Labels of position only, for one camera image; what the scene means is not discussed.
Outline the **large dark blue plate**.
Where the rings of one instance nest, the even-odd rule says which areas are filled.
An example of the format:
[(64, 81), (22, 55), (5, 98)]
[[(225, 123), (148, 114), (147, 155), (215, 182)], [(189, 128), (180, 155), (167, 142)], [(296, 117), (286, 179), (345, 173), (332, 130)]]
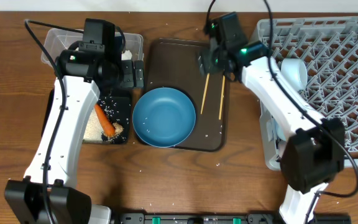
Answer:
[(173, 147), (190, 136), (196, 124), (196, 109), (182, 91), (161, 87), (148, 91), (134, 106), (136, 135), (154, 147)]

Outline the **brown food scrap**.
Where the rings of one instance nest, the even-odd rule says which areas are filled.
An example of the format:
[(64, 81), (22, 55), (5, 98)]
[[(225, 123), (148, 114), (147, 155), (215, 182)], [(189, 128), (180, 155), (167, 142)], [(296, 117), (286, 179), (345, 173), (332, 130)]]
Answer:
[(113, 123), (112, 124), (114, 128), (114, 135), (119, 135), (123, 132), (124, 128), (119, 123)]

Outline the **orange carrot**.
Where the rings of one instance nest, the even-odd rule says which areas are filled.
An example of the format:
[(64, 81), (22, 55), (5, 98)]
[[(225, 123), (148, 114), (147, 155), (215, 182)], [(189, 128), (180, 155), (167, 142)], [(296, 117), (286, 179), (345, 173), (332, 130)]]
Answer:
[(104, 114), (104, 110), (98, 104), (95, 104), (94, 110), (99, 119), (104, 135), (108, 138), (112, 138), (116, 133), (115, 127), (108, 120), (108, 117)]

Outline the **pile of white rice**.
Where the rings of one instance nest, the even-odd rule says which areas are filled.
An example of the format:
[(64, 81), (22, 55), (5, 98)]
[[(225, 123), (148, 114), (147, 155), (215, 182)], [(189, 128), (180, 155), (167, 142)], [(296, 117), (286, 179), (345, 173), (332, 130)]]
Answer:
[(92, 110), (83, 136), (84, 143), (106, 144), (103, 128), (99, 122), (95, 110)]

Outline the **small light blue bowl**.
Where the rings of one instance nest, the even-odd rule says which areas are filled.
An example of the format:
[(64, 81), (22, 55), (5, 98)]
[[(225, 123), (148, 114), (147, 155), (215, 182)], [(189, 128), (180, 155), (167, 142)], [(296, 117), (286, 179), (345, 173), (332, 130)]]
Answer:
[(281, 73), (294, 90), (306, 89), (308, 75), (304, 61), (297, 58), (285, 58), (281, 64)]

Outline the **light blue plastic cup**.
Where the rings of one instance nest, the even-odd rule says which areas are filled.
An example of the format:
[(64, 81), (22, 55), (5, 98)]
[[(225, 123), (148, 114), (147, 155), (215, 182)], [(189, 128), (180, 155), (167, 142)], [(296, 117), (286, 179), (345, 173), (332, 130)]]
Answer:
[(283, 129), (279, 126), (279, 124), (276, 121), (274, 121), (274, 123), (275, 123), (275, 131), (276, 131), (277, 137), (279, 139), (281, 139), (282, 141), (286, 141), (287, 139), (284, 135)]

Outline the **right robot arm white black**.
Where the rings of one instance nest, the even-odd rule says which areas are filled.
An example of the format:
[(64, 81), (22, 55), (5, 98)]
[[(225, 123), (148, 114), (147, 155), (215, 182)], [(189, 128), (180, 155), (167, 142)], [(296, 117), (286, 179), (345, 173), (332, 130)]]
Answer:
[(289, 84), (272, 57), (270, 45), (249, 42), (235, 12), (206, 18), (209, 49), (198, 58), (202, 74), (222, 72), (252, 91), (284, 135), (280, 170), (288, 182), (279, 208), (285, 223), (311, 223), (326, 187), (344, 169), (344, 125), (327, 119)]

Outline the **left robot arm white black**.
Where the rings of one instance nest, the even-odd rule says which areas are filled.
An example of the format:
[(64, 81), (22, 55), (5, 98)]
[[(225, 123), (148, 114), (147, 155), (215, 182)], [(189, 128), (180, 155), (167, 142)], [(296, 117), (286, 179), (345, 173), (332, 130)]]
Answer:
[(126, 38), (111, 22), (87, 19), (82, 39), (49, 62), (56, 80), (42, 139), (22, 180), (4, 197), (21, 223), (113, 223), (109, 207), (76, 189), (90, 114), (102, 93), (144, 86), (142, 61), (123, 60)]

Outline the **black waste tray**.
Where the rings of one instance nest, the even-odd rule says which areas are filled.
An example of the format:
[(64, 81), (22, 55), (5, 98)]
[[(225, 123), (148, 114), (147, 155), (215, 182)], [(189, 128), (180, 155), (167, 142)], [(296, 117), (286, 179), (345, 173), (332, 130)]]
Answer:
[(114, 90), (108, 95), (101, 95), (96, 104), (103, 110), (108, 120), (113, 123), (119, 123), (123, 132), (119, 135), (108, 138), (107, 144), (124, 144), (127, 142), (131, 124), (131, 106), (132, 96), (129, 91)]

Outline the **grey dishwasher rack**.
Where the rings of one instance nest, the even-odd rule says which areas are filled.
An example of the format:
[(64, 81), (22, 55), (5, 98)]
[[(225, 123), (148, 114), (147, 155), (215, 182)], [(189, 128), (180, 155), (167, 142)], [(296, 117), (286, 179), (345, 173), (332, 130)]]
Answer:
[(345, 126), (345, 147), (358, 165), (358, 16), (262, 19), (250, 37), (273, 40), (277, 63), (285, 58), (304, 61), (308, 83), (300, 95), (327, 118)]

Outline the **crumpled white paper napkin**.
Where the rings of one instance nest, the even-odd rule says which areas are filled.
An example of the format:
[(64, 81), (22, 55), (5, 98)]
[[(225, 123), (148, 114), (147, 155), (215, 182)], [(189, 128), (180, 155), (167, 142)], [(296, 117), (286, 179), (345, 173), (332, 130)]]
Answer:
[(121, 54), (121, 60), (131, 60), (132, 59), (132, 52), (130, 50), (126, 50), (124, 53)]

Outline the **brown serving tray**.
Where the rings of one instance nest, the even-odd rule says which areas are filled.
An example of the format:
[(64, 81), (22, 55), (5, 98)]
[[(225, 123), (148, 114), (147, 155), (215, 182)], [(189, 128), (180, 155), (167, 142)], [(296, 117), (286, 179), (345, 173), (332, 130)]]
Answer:
[(226, 143), (230, 90), (227, 79), (222, 119), (218, 118), (223, 75), (209, 76), (204, 110), (200, 114), (206, 76), (200, 74), (198, 54), (208, 47), (206, 42), (178, 39), (158, 39), (150, 47), (144, 94), (156, 88), (174, 88), (186, 94), (196, 109), (195, 127), (188, 138), (173, 146), (177, 149), (216, 152)]

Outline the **clear plastic container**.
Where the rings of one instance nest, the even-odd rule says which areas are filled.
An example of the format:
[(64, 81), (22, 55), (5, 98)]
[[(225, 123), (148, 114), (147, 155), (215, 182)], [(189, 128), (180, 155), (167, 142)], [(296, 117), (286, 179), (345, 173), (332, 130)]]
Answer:
[[(124, 33), (126, 38), (126, 50), (132, 54), (132, 61), (143, 60), (144, 39), (140, 34)], [(83, 39), (83, 34), (52, 28), (48, 31), (44, 47), (53, 59), (60, 55), (62, 50), (69, 48), (71, 44)]]

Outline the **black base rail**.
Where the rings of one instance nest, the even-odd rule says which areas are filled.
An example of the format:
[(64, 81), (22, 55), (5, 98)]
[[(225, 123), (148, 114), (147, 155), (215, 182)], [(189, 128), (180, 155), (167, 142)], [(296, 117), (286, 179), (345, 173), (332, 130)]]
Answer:
[(247, 215), (145, 215), (123, 213), (114, 224), (274, 224), (284, 223), (278, 216), (268, 213)]

